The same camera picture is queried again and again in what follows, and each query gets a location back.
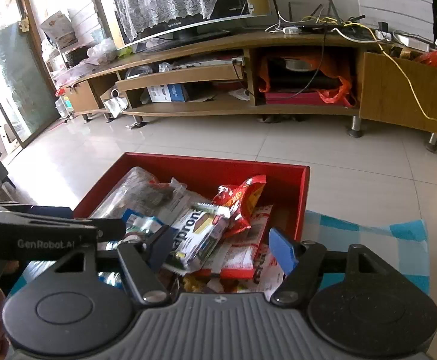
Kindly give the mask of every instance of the gray textured grip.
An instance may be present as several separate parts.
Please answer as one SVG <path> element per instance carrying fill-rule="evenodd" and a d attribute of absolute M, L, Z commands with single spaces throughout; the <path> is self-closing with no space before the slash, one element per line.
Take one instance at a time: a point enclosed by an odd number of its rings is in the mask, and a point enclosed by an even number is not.
<path fill-rule="evenodd" d="M 33 360 L 20 351 L 8 357 Z M 148 309 L 119 343 L 93 360 L 349 360 L 318 338 L 296 310 L 263 294 L 182 294 L 171 306 Z M 426 360 L 425 354 L 406 360 Z"/>

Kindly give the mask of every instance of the cardboard box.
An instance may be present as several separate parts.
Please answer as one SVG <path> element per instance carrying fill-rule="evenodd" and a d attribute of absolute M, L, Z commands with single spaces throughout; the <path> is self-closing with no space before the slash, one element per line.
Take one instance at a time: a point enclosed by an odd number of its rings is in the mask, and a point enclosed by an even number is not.
<path fill-rule="evenodd" d="M 183 84 L 149 86 L 147 89 L 152 103 L 185 102 L 189 99 Z"/>

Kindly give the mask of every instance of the doorframe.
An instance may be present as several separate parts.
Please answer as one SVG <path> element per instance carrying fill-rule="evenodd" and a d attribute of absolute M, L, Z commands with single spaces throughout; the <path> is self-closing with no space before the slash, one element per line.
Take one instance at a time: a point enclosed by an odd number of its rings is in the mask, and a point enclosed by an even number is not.
<path fill-rule="evenodd" d="M 42 45 L 42 39 L 40 38 L 40 34 L 37 27 L 37 22 L 35 21 L 32 5 L 30 3 L 30 0 L 16 0 L 18 9 L 20 11 L 20 14 L 22 16 L 22 19 L 25 19 L 28 17 L 29 20 L 29 31 L 31 35 L 32 42 L 29 42 L 30 49 L 33 54 L 33 58 L 35 59 L 35 63 L 38 67 L 38 70 L 42 77 L 45 79 L 45 83 L 52 94 L 53 97 L 55 96 L 56 88 L 55 84 L 53 83 L 53 80 L 49 74 L 48 69 L 46 68 L 45 62 L 41 57 L 41 45 Z M 10 126 L 10 129 L 12 130 L 13 134 L 15 135 L 15 138 L 20 143 L 20 146 L 22 148 L 27 147 L 39 134 L 41 134 L 44 130 L 46 130 L 55 120 L 59 118 L 58 114 L 56 117 L 52 117 L 50 120 L 47 120 L 44 122 L 41 128 L 39 128 L 37 131 L 33 132 L 30 137 L 28 137 L 25 141 L 22 141 L 20 137 L 18 136 L 17 132 L 13 128 L 13 126 L 10 123 L 9 117 L 6 115 L 6 113 L 3 110 L 2 105 L 0 104 L 0 109 L 5 117 L 5 120 Z"/>
<path fill-rule="evenodd" d="M 40 70 L 40 74 L 45 79 L 45 82 L 50 90 L 50 93 L 55 95 L 57 89 L 55 88 L 55 84 L 50 77 L 49 71 L 45 66 L 45 62 L 43 61 L 42 55 L 42 39 L 40 38 L 40 33 L 38 31 L 37 22 L 35 20 L 35 16 L 32 9 L 32 4 L 30 0 L 17 0 L 19 5 L 20 13 L 22 14 L 22 19 L 28 17 L 29 27 L 30 27 L 30 35 L 32 37 L 32 53 L 34 54 L 35 61 Z"/>

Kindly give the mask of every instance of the red storage bin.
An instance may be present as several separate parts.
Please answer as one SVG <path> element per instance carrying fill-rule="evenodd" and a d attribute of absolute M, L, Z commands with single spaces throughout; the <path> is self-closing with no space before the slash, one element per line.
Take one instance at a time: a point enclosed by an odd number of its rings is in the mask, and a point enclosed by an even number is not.
<path fill-rule="evenodd" d="M 87 218 L 112 188 L 133 167 L 141 167 L 161 182 L 172 177 L 188 189 L 212 199 L 223 184 L 240 185 L 247 178 L 264 174 L 267 184 L 258 205 L 273 204 L 270 223 L 300 240 L 307 203 L 310 168 L 284 163 L 222 160 L 174 155 L 124 153 L 100 178 L 74 210 L 75 218 Z"/>

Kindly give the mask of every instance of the sliding glass door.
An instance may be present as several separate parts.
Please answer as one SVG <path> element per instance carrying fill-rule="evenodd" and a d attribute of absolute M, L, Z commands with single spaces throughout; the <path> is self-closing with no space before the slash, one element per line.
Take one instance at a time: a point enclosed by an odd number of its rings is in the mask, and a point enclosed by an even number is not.
<path fill-rule="evenodd" d="M 58 113 L 22 19 L 20 0 L 0 0 L 0 108 L 25 146 L 56 120 Z"/>

